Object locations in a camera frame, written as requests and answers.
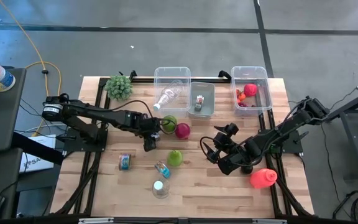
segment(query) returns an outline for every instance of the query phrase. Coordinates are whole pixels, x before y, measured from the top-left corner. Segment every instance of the red fruit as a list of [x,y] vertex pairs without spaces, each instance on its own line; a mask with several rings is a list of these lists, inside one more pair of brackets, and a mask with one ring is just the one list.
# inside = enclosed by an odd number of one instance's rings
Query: red fruit
[[237,96],[237,98],[241,101],[246,99],[246,95],[244,93],[240,93],[240,95]]
[[177,124],[175,134],[180,140],[188,139],[190,135],[190,127],[185,123]]
[[255,84],[246,84],[244,86],[244,93],[247,96],[255,96],[257,92],[258,92],[258,87]]

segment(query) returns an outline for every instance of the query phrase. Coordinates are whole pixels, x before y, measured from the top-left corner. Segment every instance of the green plant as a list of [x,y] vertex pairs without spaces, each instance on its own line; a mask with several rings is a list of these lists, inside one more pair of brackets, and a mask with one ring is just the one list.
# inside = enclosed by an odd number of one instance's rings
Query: green plant
[[124,75],[113,75],[107,81],[104,89],[111,99],[123,101],[132,94],[131,80]]

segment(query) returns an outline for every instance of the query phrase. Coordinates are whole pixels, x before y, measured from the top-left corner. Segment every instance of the yellow cable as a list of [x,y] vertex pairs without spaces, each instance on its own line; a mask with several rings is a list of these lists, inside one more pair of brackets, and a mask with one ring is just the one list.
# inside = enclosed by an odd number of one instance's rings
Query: yellow cable
[[35,44],[33,43],[33,41],[31,40],[31,38],[29,37],[29,35],[25,32],[25,30],[23,29],[23,27],[20,25],[20,23],[17,21],[17,19],[15,18],[15,16],[13,15],[13,13],[8,9],[7,6],[5,6],[5,4],[2,2],[2,0],[0,0],[1,5],[3,6],[3,8],[7,11],[7,13],[9,13],[9,15],[11,15],[12,19],[16,22],[16,24],[20,27],[20,29],[23,31],[24,35],[28,38],[28,40],[30,41],[30,43],[32,44],[34,50],[37,52],[38,57],[40,57],[40,61],[42,64],[42,68],[45,70],[45,65],[44,65],[44,61],[42,60],[42,57],[40,55],[40,52],[38,51],[37,47],[35,46]]
[[[45,64],[48,64],[48,65],[51,65],[53,67],[56,68],[58,74],[59,74],[59,87],[58,87],[58,95],[60,95],[60,88],[62,87],[62,74],[60,73],[60,70],[59,68],[50,63],[50,62],[44,62],[44,60],[42,60],[42,57],[41,57],[41,54],[40,52],[38,51],[37,47],[35,46],[35,44],[33,43],[33,41],[31,40],[31,38],[29,37],[29,35],[27,34],[27,32],[23,29],[23,27],[20,25],[19,21],[17,21],[17,19],[15,18],[15,16],[13,15],[13,13],[11,12],[11,10],[9,10],[9,8],[2,2],[2,0],[0,0],[0,3],[1,5],[3,6],[3,8],[9,13],[9,15],[11,15],[12,19],[16,22],[16,24],[19,26],[19,28],[23,31],[24,35],[27,37],[27,39],[30,41],[31,45],[33,46],[34,50],[37,52],[37,55],[38,57],[40,58],[40,61],[39,62],[35,62],[35,63],[32,63],[28,66],[26,66],[25,68],[28,69],[30,68],[31,66],[33,65],[37,65],[37,64],[42,64],[42,68],[43,70],[46,70],[45,68]],[[47,77],[47,74],[45,74],[45,91],[47,92],[47,96],[49,96],[49,90],[48,90],[48,77]],[[40,125],[38,126],[37,130],[35,131],[35,133],[32,135],[32,136],[37,136],[38,135],[38,131],[39,129],[41,128],[41,125],[43,123],[43,119],[41,119],[41,123]]]

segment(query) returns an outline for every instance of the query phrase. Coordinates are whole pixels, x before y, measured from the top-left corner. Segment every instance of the clear water bottle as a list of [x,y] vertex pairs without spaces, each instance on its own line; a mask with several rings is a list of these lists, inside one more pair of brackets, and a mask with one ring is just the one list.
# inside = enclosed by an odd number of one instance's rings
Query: clear water bottle
[[156,198],[163,199],[169,195],[169,182],[167,179],[159,179],[153,183],[153,194]]
[[185,84],[180,80],[174,80],[161,91],[161,97],[153,108],[158,111],[162,106],[171,103],[185,89]]

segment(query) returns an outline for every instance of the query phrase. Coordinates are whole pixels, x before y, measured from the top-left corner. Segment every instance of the red object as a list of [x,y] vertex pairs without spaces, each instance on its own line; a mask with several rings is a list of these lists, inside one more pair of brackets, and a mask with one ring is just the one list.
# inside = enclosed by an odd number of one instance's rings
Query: red object
[[244,93],[240,93],[239,95],[237,95],[237,99],[240,99],[241,101],[246,99],[246,95]]
[[244,86],[244,93],[246,96],[255,96],[258,91],[258,87],[255,84],[246,84]]
[[277,180],[277,174],[274,170],[263,168],[251,175],[251,184],[256,189],[270,187]]
[[177,124],[175,134],[180,140],[188,139],[190,135],[190,127],[185,123]]

